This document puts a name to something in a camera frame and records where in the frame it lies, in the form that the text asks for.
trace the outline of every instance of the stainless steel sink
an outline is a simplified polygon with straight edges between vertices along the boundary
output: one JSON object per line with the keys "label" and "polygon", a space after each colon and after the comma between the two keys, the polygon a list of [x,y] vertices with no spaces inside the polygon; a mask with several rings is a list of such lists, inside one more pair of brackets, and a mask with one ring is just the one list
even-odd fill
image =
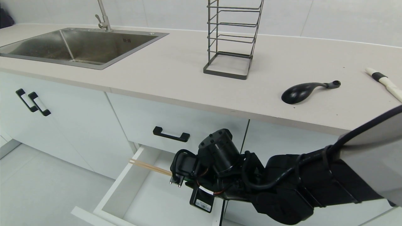
{"label": "stainless steel sink", "polygon": [[102,70],[168,33],[66,28],[0,47],[0,56]]}

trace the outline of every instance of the tile floor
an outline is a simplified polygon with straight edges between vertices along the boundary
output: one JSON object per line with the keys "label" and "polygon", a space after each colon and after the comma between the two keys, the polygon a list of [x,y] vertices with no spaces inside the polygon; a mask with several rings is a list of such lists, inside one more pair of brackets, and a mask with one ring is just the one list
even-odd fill
{"label": "tile floor", "polygon": [[1,226],[90,226],[70,212],[92,212],[114,180],[21,144],[0,160]]}

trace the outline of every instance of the countertop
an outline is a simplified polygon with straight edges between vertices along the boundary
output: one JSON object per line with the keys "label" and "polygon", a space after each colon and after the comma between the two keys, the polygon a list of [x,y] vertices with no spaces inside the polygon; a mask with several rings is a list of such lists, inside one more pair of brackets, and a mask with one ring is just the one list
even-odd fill
{"label": "countertop", "polygon": [[[0,46],[66,27],[96,28],[15,25],[0,30]],[[400,105],[364,69],[402,88],[402,48],[259,35],[248,79],[237,80],[203,73],[207,32],[112,28],[170,34],[103,70],[0,57],[0,71],[336,135]],[[340,88],[315,90],[299,104],[281,100],[293,85],[334,80]]]}

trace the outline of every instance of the metal dish rack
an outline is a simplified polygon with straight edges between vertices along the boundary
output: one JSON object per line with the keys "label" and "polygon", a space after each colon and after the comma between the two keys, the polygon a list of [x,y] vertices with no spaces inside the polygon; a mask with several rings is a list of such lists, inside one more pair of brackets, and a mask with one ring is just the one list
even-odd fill
{"label": "metal dish rack", "polygon": [[[230,7],[230,6],[220,6],[219,0],[208,0],[208,63],[205,65],[203,72],[206,74],[212,74],[217,76],[224,76],[229,78],[236,78],[236,79],[247,79],[248,72],[250,70],[251,61],[254,54],[255,43],[257,39],[258,27],[260,25],[261,20],[261,13],[263,10],[264,0],[261,0],[261,3],[258,7],[250,8],[250,7]],[[230,23],[230,22],[220,22],[219,21],[219,14],[222,12],[254,12],[258,13],[258,19],[256,23]],[[255,28],[254,35],[230,35],[230,34],[221,34],[219,31],[219,26],[237,26],[237,27],[249,27]],[[250,54],[243,54],[243,53],[234,53],[234,52],[227,52],[227,51],[219,51],[218,50],[218,41],[231,41],[231,42],[239,42],[239,43],[248,43],[252,44],[252,48]],[[230,72],[223,72],[208,69],[212,62],[216,59],[217,56],[224,55],[236,58],[246,58],[249,60],[248,68],[246,69],[246,74],[234,74]]]}

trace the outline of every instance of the wooden chopsticks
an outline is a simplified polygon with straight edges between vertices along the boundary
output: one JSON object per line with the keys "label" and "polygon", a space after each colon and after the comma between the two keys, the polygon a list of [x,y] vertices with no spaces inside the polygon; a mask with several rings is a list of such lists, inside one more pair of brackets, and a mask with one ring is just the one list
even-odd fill
{"label": "wooden chopsticks", "polygon": [[165,174],[165,175],[170,176],[170,177],[172,176],[172,172],[164,170],[164,169],[156,167],[156,166],[153,166],[153,165],[148,164],[146,162],[141,162],[141,161],[136,160],[136,159],[130,159],[130,163],[134,164],[136,166],[142,167],[142,168],[146,168],[146,169],[155,171],[157,173],[162,173],[162,174]]}

